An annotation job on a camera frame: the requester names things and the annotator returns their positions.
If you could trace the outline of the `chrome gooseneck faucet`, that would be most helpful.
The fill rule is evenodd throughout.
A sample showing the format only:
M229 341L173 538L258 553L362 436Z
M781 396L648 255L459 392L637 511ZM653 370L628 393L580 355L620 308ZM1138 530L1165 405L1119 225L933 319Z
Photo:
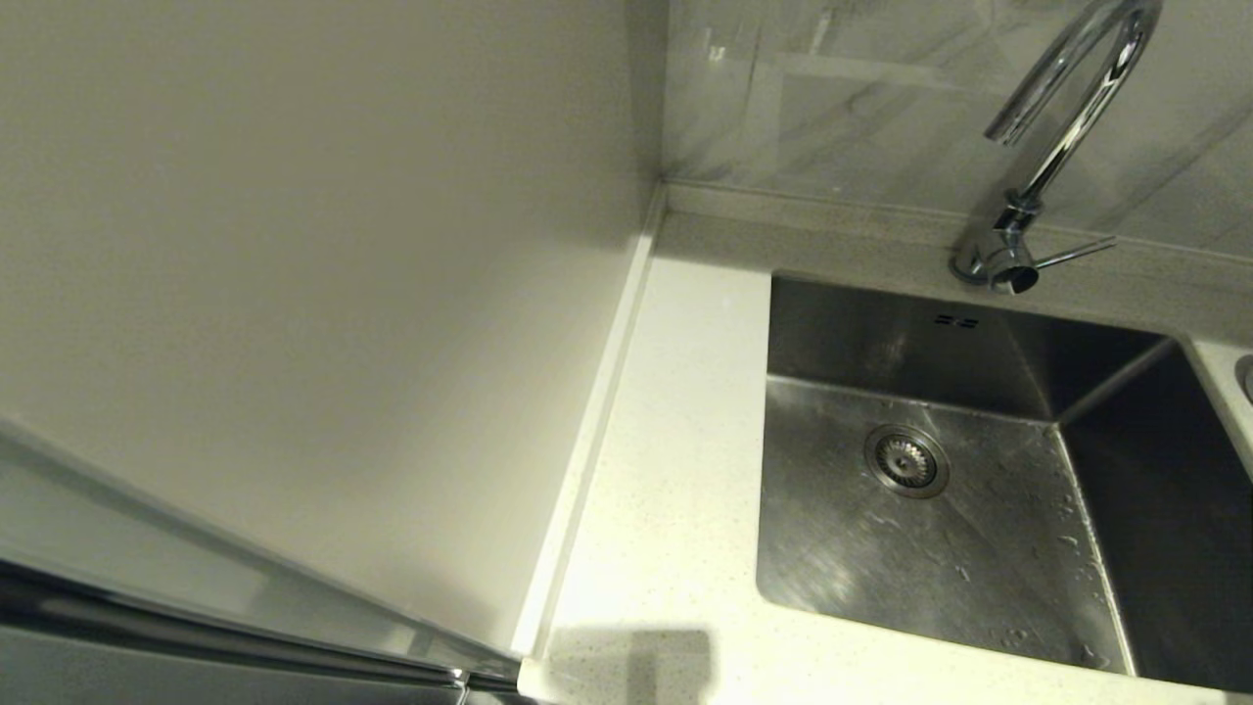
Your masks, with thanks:
M1020 296L1037 286L1042 269L1118 245L1115 235L1106 235L1048 258L1035 258L1027 245L1027 232L1042 214L1048 188L1131 79L1160 23L1164 5L1165 0L1091 0L1053 39L1002 103L984 135L1001 147L1015 147L1096 44L1114 38L1110 53L1101 59L1099 71L1085 89L1083 103L1053 138L1051 147L1024 187L1006 189L1005 207L997 220L989 229L966 237L954 250L949 267L957 280L989 287L994 293Z

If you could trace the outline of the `stainless steel sink basin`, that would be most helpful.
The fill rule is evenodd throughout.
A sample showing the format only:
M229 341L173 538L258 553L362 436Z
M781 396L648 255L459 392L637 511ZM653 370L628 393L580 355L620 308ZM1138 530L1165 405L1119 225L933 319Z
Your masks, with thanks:
M949 487L865 470L881 425ZM1253 695L1253 477L1177 339L771 278L757 589L776 605Z

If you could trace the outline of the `round metal drain strainer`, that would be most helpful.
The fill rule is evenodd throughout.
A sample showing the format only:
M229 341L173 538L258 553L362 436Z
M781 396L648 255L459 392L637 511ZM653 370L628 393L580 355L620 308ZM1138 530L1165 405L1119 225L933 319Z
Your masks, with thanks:
M862 455L865 470L905 498L935 498L949 487L949 453L922 430L881 425L865 437Z

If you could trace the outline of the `tall glossy cabinet unit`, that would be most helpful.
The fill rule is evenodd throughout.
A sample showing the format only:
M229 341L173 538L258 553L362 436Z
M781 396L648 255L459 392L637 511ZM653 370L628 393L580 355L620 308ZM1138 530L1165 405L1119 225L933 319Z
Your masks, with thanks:
M0 0L0 558L519 679L658 212L672 0ZM350 677L0 624L0 702Z

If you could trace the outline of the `chrome cabinet trim strip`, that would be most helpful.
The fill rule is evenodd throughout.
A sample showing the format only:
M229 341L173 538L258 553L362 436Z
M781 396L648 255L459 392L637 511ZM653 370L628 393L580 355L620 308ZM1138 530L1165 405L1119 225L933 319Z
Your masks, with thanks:
M0 558L0 624L160 656L517 696L517 679L273 636Z

